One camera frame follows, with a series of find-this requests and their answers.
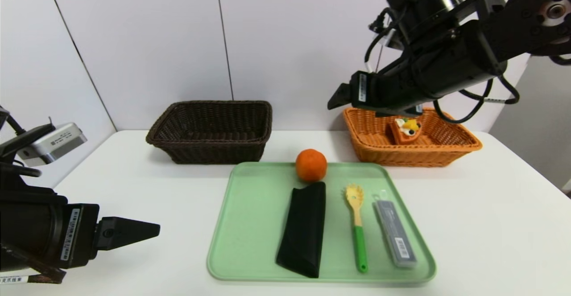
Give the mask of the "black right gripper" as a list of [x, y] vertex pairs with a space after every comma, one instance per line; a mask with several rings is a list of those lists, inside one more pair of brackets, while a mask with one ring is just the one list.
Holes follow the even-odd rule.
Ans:
[[341, 83], [327, 102], [327, 109], [410, 109], [424, 103], [422, 73], [407, 58], [398, 58], [376, 73], [363, 71]]

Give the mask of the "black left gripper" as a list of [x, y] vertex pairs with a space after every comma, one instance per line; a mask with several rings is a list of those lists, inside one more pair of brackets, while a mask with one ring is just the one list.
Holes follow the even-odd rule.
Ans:
[[96, 251], [111, 251], [155, 238], [161, 225], [120, 217], [103, 217], [99, 206], [69, 203], [53, 189], [1, 190], [1, 241], [23, 252], [24, 259], [1, 251], [1, 270], [31, 268], [34, 259], [59, 269], [84, 266]]

